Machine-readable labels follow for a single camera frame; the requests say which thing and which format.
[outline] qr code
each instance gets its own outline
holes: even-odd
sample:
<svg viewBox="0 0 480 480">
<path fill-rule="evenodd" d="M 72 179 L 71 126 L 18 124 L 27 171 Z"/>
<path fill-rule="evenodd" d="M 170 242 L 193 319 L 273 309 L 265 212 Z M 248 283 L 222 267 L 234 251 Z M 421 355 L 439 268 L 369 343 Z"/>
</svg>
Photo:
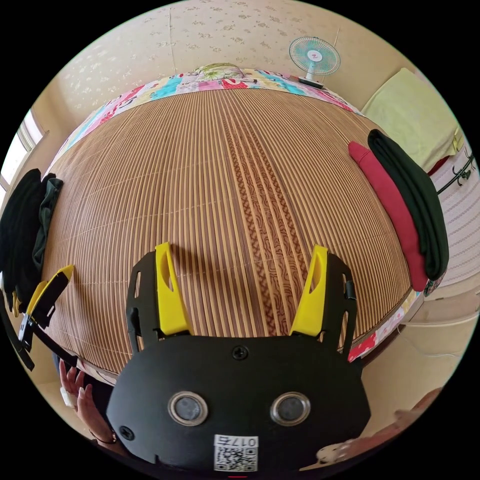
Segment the qr code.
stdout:
<svg viewBox="0 0 480 480">
<path fill-rule="evenodd" d="M 258 448 L 215 446 L 215 467 L 221 472 L 256 472 Z"/>
</svg>

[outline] fan base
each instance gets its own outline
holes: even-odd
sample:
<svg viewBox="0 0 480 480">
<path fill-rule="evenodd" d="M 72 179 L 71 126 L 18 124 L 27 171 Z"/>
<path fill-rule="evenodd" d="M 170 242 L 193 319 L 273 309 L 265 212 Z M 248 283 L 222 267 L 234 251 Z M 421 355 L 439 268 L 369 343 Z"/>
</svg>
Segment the fan base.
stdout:
<svg viewBox="0 0 480 480">
<path fill-rule="evenodd" d="M 314 88 L 320 89 L 320 90 L 323 89 L 323 87 L 324 87 L 323 83 L 319 83 L 318 81 L 314 81 L 314 80 L 309 80 L 308 78 L 305 78 L 303 76 L 299 76 L 298 81 L 301 84 L 305 84 L 305 85 L 308 85 L 309 87 L 314 87 Z"/>
</svg>

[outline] wrist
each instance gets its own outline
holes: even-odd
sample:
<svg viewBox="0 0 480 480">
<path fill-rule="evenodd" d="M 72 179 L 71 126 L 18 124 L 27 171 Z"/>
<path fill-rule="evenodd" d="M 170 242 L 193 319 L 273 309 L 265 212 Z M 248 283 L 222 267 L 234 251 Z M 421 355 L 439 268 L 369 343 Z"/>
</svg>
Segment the wrist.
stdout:
<svg viewBox="0 0 480 480">
<path fill-rule="evenodd" d="M 89 432 L 99 444 L 113 445 L 117 443 L 117 436 L 113 430 L 110 430 L 109 432 L 103 432 L 102 434 L 96 434 L 91 430 L 89 430 Z"/>
</svg>

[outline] window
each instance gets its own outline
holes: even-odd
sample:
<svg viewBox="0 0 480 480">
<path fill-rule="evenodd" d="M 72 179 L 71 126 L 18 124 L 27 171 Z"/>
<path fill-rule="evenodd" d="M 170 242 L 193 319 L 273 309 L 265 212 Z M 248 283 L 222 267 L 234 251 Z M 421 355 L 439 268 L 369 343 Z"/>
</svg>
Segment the window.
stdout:
<svg viewBox="0 0 480 480">
<path fill-rule="evenodd" d="M 0 186 L 0 207 L 2 206 L 2 203 L 4 202 L 4 198 L 5 198 L 5 194 L 7 192 L 5 191 L 5 189 Z"/>
<path fill-rule="evenodd" d="M 0 170 L 0 207 L 23 160 L 35 148 L 43 136 L 44 133 L 35 122 L 32 111 L 29 110 L 11 141 L 10 148 Z"/>
<path fill-rule="evenodd" d="M 27 153 L 28 150 L 24 147 L 24 144 L 20 140 L 19 134 L 16 133 L 10 144 L 8 152 L 6 153 L 6 157 L 1 168 L 1 176 L 9 185 L 12 183 L 15 173 L 17 172 Z"/>
</svg>

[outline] black metal rack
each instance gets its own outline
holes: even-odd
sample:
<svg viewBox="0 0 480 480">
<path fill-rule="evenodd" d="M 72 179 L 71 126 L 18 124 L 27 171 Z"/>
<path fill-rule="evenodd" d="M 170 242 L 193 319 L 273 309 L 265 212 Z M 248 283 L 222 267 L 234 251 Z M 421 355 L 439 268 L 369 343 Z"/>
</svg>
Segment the black metal rack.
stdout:
<svg viewBox="0 0 480 480">
<path fill-rule="evenodd" d="M 468 161 L 458 172 L 455 172 L 455 165 L 451 168 L 454 177 L 437 192 L 437 195 L 440 195 L 455 181 L 458 183 L 459 187 L 462 187 L 464 184 L 460 183 L 460 179 L 468 180 L 470 178 L 470 175 L 472 174 L 472 169 L 476 170 L 476 167 L 474 165 L 475 156 L 473 152 L 470 155 L 467 154 L 467 158 Z"/>
</svg>

